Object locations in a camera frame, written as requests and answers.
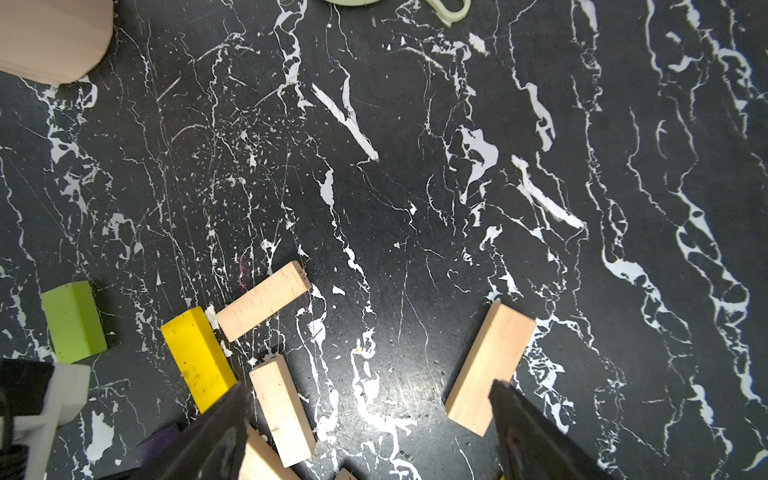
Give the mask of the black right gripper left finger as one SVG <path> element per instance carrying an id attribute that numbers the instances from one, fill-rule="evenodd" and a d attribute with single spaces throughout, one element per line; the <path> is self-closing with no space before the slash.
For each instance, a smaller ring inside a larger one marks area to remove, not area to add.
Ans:
<path id="1" fill-rule="evenodd" d="M 134 469 L 130 479 L 221 479 L 239 477 L 247 427 L 253 413 L 248 386 L 238 382 L 159 456 Z"/>

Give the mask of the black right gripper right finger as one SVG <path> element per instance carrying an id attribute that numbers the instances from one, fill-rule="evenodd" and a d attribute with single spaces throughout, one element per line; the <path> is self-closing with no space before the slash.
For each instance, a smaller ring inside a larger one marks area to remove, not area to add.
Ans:
<path id="1" fill-rule="evenodd" d="M 508 382 L 493 382 L 489 400 L 506 479 L 609 479 L 573 440 L 563 434 Z"/>

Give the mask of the purple block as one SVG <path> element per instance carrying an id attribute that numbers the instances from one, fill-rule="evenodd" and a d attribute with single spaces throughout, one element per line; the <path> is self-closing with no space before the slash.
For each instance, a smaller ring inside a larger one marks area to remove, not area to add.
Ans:
<path id="1" fill-rule="evenodd" d="M 139 466 L 146 465 L 163 453 L 179 435 L 180 429 L 177 423 L 171 423 L 158 429 L 135 447 L 134 459 Z"/>

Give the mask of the small yellow block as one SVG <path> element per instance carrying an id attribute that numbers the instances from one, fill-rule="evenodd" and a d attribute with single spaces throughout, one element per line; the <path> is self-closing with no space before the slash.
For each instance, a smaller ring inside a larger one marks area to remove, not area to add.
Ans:
<path id="1" fill-rule="evenodd" d="M 203 414 L 237 379 L 200 307 L 187 310 L 161 327 L 165 342 Z"/>

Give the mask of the long wooden block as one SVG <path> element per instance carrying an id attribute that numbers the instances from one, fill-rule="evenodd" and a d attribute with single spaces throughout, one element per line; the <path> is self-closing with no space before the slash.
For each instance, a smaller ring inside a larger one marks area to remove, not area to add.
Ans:
<path id="1" fill-rule="evenodd" d="M 247 426 L 247 435 L 239 480 L 299 480 L 291 468 L 282 465 L 278 454 L 250 425 Z"/>

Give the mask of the lime green block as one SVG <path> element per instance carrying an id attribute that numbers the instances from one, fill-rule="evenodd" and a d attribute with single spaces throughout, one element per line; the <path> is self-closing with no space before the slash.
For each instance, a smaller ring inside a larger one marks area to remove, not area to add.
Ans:
<path id="1" fill-rule="evenodd" d="M 41 294 L 58 363 L 72 364 L 107 349 L 90 284 L 70 282 Z"/>

